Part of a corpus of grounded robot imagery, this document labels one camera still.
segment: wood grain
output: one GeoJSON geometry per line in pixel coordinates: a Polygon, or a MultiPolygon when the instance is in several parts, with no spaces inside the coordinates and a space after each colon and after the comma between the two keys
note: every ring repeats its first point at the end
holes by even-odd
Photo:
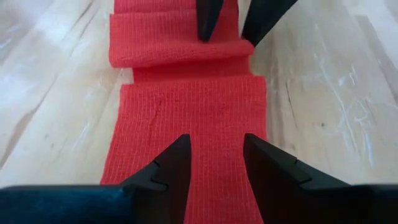
{"type": "MultiPolygon", "coordinates": [[[[112,5],[0,2],[1,186],[100,181],[132,82],[108,62],[112,5]]],[[[298,1],[251,58],[271,143],[352,184],[398,181],[397,12],[394,0],[298,1]]]]}

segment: black mechanism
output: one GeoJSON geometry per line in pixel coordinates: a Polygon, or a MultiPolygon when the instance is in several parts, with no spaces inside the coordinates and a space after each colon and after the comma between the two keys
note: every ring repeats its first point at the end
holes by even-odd
{"type": "Polygon", "coordinates": [[[183,223],[191,178],[184,134],[119,185],[0,190],[0,223],[183,223]]]}
{"type": "Polygon", "coordinates": [[[398,222],[396,185],[350,186],[253,134],[243,151],[264,223],[398,222]]]}
{"type": "MultiPolygon", "coordinates": [[[[223,0],[196,0],[198,36],[209,41],[214,31],[223,0]]],[[[297,0],[252,0],[242,37],[256,46],[297,0]]]]}

